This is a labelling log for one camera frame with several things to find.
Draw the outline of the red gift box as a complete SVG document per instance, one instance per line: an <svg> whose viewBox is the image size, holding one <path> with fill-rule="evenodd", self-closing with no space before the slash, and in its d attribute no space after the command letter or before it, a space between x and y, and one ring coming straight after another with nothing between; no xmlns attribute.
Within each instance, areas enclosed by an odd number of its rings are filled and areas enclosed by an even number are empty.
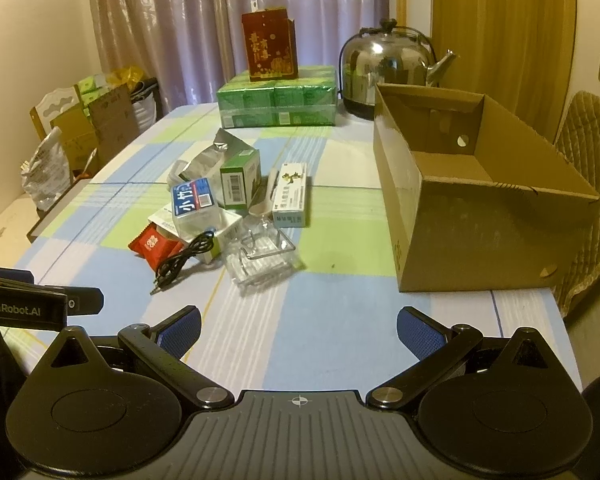
<svg viewBox="0 0 600 480"><path fill-rule="evenodd" d="M251 81L298 77L296 29L286 8L242 14L242 33Z"/></svg>

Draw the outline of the yellow plastic bag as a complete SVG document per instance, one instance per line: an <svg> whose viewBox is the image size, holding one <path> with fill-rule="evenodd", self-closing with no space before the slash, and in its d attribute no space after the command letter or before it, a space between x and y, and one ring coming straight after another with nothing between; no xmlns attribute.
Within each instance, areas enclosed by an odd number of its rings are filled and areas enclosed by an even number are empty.
<svg viewBox="0 0 600 480"><path fill-rule="evenodd" d="M105 78L111 88L125 86L129 92L133 92L145 78L145 72L140 66L129 65L106 73Z"/></svg>

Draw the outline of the white plastic bag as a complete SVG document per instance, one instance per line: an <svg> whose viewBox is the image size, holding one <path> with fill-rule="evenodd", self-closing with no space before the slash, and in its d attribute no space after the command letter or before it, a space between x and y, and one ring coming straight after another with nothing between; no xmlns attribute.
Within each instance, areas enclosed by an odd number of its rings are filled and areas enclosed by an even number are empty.
<svg viewBox="0 0 600 480"><path fill-rule="evenodd" d="M32 157L20 166L23 191L38 210L48 211L72 185L72 172L60 137L61 128L54 127Z"/></svg>

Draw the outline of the clear plastic hook package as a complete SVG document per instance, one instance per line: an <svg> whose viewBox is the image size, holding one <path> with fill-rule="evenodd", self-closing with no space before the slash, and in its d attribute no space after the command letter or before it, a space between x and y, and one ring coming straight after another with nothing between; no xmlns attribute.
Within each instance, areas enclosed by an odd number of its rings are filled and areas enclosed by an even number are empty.
<svg viewBox="0 0 600 480"><path fill-rule="evenodd" d="M291 239L267 218L243 218L222 251L225 269L242 294L277 285L303 268Z"/></svg>

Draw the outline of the blue label plastic box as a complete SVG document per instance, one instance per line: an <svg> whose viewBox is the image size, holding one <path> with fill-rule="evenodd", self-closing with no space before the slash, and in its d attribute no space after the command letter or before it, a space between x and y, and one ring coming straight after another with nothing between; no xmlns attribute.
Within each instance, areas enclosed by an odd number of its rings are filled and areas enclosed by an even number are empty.
<svg viewBox="0 0 600 480"><path fill-rule="evenodd" d="M171 190L172 219L180 237L224 228L224 220L207 178L175 185Z"/></svg>

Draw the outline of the silver foil bag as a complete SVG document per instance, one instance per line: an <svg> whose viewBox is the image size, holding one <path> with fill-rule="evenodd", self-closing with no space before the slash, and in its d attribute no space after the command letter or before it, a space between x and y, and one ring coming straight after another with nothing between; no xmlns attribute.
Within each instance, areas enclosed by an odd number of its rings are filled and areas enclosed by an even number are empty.
<svg viewBox="0 0 600 480"><path fill-rule="evenodd" d="M198 178L210 179L215 171L219 171L224 162L241 152L250 152L252 146L240 140L224 128L215 133L213 142L196 155L178 174L183 180L191 181Z"/></svg>

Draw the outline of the purple curtain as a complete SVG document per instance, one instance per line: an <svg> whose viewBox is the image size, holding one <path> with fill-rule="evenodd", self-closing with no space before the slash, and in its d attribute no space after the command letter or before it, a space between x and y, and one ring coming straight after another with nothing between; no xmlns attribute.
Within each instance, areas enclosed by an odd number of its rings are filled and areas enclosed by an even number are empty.
<svg viewBox="0 0 600 480"><path fill-rule="evenodd" d="M247 68L242 16L284 8L299 65L338 63L344 42L389 13L389 0L90 0L105 70L140 67L158 81L166 112L214 101Z"/></svg>

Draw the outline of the wooden door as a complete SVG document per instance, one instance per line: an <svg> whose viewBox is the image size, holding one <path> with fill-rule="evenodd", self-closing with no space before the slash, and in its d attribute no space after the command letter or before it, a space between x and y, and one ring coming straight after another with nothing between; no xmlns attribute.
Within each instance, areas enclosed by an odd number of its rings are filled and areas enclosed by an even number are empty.
<svg viewBox="0 0 600 480"><path fill-rule="evenodd" d="M577 0L431 0L432 42L457 58L446 88L482 93L555 140L567 99Z"/></svg>

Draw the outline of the green medicine box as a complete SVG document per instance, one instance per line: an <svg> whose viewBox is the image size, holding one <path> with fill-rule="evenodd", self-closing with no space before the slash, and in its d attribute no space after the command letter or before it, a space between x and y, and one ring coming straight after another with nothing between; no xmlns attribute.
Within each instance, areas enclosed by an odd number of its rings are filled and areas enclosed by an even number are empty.
<svg viewBox="0 0 600 480"><path fill-rule="evenodd" d="M239 151L224 162L220 176L224 207L248 209L261 184L260 152L255 148Z"/></svg>

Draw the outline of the brown cardboard box on side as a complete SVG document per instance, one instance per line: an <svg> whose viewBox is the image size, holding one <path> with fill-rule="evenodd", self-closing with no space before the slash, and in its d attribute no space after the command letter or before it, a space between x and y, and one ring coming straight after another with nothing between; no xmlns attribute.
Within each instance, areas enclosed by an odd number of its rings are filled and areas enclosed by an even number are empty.
<svg viewBox="0 0 600 480"><path fill-rule="evenodd" d="M129 89L119 86L87 105L80 104L52 120L73 172L97 172L140 134Z"/></svg>

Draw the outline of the red wedding candy packet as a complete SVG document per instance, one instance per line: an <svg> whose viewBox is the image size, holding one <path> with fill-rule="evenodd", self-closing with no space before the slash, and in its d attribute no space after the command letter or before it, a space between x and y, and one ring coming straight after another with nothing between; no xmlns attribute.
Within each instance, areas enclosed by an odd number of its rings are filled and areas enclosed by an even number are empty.
<svg viewBox="0 0 600 480"><path fill-rule="evenodd" d="M132 252L142 257L151 270L157 271L164 260L178 254L184 244L178 238L167 237L158 231L155 223L149 223L129 244Z"/></svg>

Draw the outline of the green tissue multipack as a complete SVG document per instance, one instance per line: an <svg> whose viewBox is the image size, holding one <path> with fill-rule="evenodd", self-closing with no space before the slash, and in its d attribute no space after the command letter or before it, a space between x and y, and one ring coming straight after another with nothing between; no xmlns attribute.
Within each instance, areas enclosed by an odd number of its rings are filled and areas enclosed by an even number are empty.
<svg viewBox="0 0 600 480"><path fill-rule="evenodd" d="M251 81L243 72L216 92L222 127L332 126L337 74L329 65L300 66L296 79Z"/></svg>

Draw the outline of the large open cardboard box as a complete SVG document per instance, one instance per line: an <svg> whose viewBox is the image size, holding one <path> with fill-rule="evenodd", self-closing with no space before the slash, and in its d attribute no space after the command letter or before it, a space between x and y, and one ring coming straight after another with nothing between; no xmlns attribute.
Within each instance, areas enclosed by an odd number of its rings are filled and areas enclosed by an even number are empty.
<svg viewBox="0 0 600 480"><path fill-rule="evenodd" d="M553 144L484 94L380 84L374 154L404 292L553 286L600 208Z"/></svg>

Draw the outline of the white green long box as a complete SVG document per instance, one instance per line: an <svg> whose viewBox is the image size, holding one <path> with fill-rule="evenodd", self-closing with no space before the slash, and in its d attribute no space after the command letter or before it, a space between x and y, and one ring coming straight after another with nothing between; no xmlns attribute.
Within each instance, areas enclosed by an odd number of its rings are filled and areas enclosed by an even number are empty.
<svg viewBox="0 0 600 480"><path fill-rule="evenodd" d="M279 170L273 195L272 217L276 228L303 228L306 225L305 162L285 162Z"/></svg>

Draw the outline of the white medicine tablet box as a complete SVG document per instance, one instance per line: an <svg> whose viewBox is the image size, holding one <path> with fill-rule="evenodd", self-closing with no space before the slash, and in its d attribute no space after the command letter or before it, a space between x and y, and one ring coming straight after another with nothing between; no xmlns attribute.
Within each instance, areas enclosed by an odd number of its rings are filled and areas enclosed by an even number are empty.
<svg viewBox="0 0 600 480"><path fill-rule="evenodd" d="M233 211L225 209L221 210L221 217L223 220L223 227L222 229L215 231L213 247L208 252L204 252L197 256L197 259L204 264L212 263L214 259L222 254L224 247L235 235L239 223L242 221L242 216L240 214L235 214ZM148 217L148 221L150 223L155 223L158 231L164 236L174 238L174 240L180 240L183 243L191 242L197 235L197 232L195 232L193 236L181 237L178 235L178 231L173 223L170 204L159 208L151 214Z"/></svg>

